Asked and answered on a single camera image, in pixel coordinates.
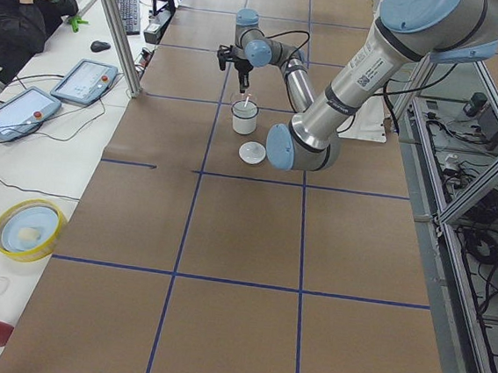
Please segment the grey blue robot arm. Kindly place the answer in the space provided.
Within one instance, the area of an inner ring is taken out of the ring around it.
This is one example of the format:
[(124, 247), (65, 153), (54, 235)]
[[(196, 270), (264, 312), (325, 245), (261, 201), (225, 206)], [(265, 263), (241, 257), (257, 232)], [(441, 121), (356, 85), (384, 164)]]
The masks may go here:
[(270, 164), (286, 171), (332, 166), (340, 153), (338, 127), (402, 66), (423, 58), (476, 62), (498, 51), (498, 0), (380, 0), (365, 43), (318, 95), (300, 51), (266, 37), (258, 22), (255, 10), (239, 10), (235, 43), (218, 58), (222, 67), (234, 63), (241, 92), (253, 68), (280, 69), (297, 112), (270, 129), (265, 146)]

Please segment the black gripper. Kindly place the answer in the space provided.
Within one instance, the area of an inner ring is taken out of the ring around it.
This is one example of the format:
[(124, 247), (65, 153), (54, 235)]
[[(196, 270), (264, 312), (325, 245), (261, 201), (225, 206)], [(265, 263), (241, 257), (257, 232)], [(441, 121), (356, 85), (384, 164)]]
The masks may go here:
[(238, 59), (235, 61), (235, 68), (239, 73), (238, 76), (238, 88), (240, 92), (246, 92), (249, 88), (249, 73), (252, 70), (252, 65), (246, 59)]

